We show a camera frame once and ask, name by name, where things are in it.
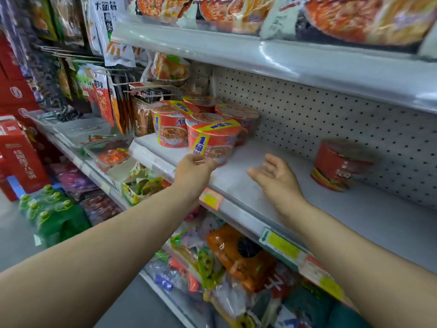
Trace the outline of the person's right hand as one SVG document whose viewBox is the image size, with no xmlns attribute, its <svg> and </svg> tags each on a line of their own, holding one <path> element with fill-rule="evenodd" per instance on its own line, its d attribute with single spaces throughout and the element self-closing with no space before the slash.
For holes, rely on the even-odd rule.
<svg viewBox="0 0 437 328">
<path fill-rule="evenodd" d="M 304 198 L 296 175 L 285 162 L 284 170 L 265 170 L 262 167 L 247 169 L 247 174 L 264 192 L 265 197 L 285 220 L 303 217 L 309 203 Z"/>
</svg>

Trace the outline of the person's left hand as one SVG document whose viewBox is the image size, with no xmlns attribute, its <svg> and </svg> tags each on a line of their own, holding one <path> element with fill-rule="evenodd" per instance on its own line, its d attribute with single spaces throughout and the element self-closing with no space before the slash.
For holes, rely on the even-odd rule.
<svg viewBox="0 0 437 328">
<path fill-rule="evenodd" d="M 188 154 L 175 169 L 172 187 L 175 187 L 178 193 L 189 202 L 196 202 L 208 186 L 213 171 L 195 167 Z"/>
</svg>

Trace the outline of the red noodle cup yellow band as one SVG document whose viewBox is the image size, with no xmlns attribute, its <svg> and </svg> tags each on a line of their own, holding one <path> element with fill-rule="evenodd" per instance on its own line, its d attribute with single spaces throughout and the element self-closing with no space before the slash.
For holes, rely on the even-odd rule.
<svg viewBox="0 0 437 328">
<path fill-rule="evenodd" d="M 188 128 L 189 153 L 214 159 L 219 167 L 225 165 L 232 156 L 238 136 L 248 133 L 232 118 L 222 117 L 210 122 L 197 120 L 191 115 L 185 122 Z"/>
<path fill-rule="evenodd" d="M 214 113 L 205 113 L 205 112 L 188 115 L 187 120 L 188 119 L 197 124 L 201 124 L 201 123 L 212 124 L 212 123 L 223 122 L 227 120 L 227 118 L 221 115 L 214 114 Z"/>
<path fill-rule="evenodd" d="M 166 148 L 188 146 L 188 130 L 182 101 L 162 100 L 150 105 L 157 143 Z"/>
<path fill-rule="evenodd" d="M 223 101 L 217 97 L 193 95 L 183 96 L 183 101 L 190 109 L 196 109 L 204 113 L 215 113 L 216 106 L 223 103 Z"/>
<path fill-rule="evenodd" d="M 260 115 L 256 110 L 238 104 L 217 104 L 215 106 L 215 113 L 236 120 L 246 130 L 246 132 L 239 133 L 236 147 L 246 144 L 255 133 L 260 121 Z"/>
</svg>

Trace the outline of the person's left forearm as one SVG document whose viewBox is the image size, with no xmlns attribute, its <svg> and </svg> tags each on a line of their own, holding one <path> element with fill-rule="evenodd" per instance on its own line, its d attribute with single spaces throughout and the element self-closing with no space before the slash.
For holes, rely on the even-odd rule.
<svg viewBox="0 0 437 328">
<path fill-rule="evenodd" d="M 205 188 L 174 182 L 0 273 L 0 328 L 93 328 L 194 209 Z"/>
</svg>

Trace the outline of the orange and yellow price tag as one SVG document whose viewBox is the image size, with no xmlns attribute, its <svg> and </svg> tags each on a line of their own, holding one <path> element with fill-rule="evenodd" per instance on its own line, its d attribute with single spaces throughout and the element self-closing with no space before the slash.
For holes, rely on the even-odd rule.
<svg viewBox="0 0 437 328">
<path fill-rule="evenodd" d="M 212 209 L 216 212 L 220 211 L 223 199 L 224 197 L 220 193 L 217 193 L 209 187 L 206 187 L 199 197 L 200 203 L 203 204 L 205 208 Z"/>
</svg>

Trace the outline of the white pegboard back panel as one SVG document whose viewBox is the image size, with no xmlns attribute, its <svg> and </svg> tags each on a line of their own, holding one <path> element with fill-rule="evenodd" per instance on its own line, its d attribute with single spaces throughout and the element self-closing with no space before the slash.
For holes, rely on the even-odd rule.
<svg viewBox="0 0 437 328">
<path fill-rule="evenodd" d="M 437 210 L 437 115 L 192 62 L 197 93 L 256 110 L 254 138 L 314 160 L 323 138 L 344 138 L 379 160 L 361 181 Z"/>
</svg>

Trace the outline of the brown snack packet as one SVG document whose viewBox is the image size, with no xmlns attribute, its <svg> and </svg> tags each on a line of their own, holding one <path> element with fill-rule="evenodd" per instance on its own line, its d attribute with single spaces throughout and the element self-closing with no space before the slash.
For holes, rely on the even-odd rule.
<svg viewBox="0 0 437 328">
<path fill-rule="evenodd" d="M 142 137 L 154 133 L 155 128 L 150 104 L 135 96 L 131 97 L 131 104 L 134 112 L 135 137 Z"/>
</svg>

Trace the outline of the dark red snack packet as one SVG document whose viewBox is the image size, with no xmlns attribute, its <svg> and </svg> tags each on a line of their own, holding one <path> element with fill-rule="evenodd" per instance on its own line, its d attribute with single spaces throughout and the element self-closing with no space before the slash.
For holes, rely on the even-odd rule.
<svg viewBox="0 0 437 328">
<path fill-rule="evenodd" d="M 108 195 L 97 194 L 79 203 L 91 224 L 96 226 L 123 212 L 121 207 Z"/>
</svg>

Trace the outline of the blue and clear snack packet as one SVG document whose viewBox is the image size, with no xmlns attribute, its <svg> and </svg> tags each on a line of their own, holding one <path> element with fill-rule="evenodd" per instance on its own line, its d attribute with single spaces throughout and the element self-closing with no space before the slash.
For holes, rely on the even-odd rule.
<svg viewBox="0 0 437 328">
<path fill-rule="evenodd" d="M 203 291 L 198 279 L 171 256 L 153 257 L 144 270 L 156 285 L 167 292 L 178 289 L 186 294 L 201 294 Z"/>
</svg>

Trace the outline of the low shelf with clear edge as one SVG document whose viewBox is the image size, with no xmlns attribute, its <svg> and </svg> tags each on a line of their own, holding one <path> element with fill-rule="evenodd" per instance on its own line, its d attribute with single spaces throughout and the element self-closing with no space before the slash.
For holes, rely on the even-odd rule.
<svg viewBox="0 0 437 328">
<path fill-rule="evenodd" d="M 96 134 L 100 134 L 102 130 L 108 130 L 101 118 L 85 114 L 80 119 L 61 122 L 56 117 L 49 116 L 49 113 L 44 110 L 30 111 L 27 116 L 36 123 L 37 129 L 49 142 L 113 199 L 121 209 L 129 208 L 130 205 L 120 194 L 115 182 L 107 172 L 100 169 L 96 159 L 87 154 L 84 149 L 84 143 L 93 130 L 97 130 Z"/>
</svg>

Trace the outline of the purple snack packet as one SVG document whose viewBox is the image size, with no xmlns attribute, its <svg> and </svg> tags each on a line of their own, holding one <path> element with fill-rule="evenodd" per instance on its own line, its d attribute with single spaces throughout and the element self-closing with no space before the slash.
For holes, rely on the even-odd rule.
<svg viewBox="0 0 437 328">
<path fill-rule="evenodd" d="M 70 161 L 50 164 L 48 170 L 60 183 L 63 191 L 77 201 L 99 190 L 99 187 Z"/>
</svg>

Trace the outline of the white snack packet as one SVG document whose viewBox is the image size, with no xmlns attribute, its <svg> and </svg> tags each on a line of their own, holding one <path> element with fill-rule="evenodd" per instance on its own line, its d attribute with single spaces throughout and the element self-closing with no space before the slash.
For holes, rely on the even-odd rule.
<svg viewBox="0 0 437 328">
<path fill-rule="evenodd" d="M 275 0 L 260 29 L 260 39 L 295 41 L 302 4 L 302 0 Z"/>
</svg>

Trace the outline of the teal snack packet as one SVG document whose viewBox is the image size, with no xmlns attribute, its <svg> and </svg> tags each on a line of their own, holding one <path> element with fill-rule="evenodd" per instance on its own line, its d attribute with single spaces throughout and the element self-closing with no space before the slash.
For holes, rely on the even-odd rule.
<svg viewBox="0 0 437 328">
<path fill-rule="evenodd" d="M 298 285 L 283 302 L 276 328 L 372 328 L 323 290 Z"/>
</svg>

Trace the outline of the dark hanging snack packet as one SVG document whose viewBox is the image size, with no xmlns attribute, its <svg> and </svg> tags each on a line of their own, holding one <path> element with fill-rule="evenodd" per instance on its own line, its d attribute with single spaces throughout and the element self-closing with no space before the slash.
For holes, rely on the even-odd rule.
<svg viewBox="0 0 437 328">
<path fill-rule="evenodd" d="M 50 0 L 55 23 L 62 41 L 66 45 L 85 46 L 82 28 L 80 24 L 81 11 L 78 8 L 78 0 Z"/>
</svg>

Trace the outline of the green hanging snack packet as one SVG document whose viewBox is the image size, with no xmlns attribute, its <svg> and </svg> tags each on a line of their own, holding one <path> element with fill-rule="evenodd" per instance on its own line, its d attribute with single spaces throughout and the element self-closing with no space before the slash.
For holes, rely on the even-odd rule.
<svg viewBox="0 0 437 328">
<path fill-rule="evenodd" d="M 58 41 L 49 0 L 30 0 L 30 14 L 39 38 Z"/>
</svg>

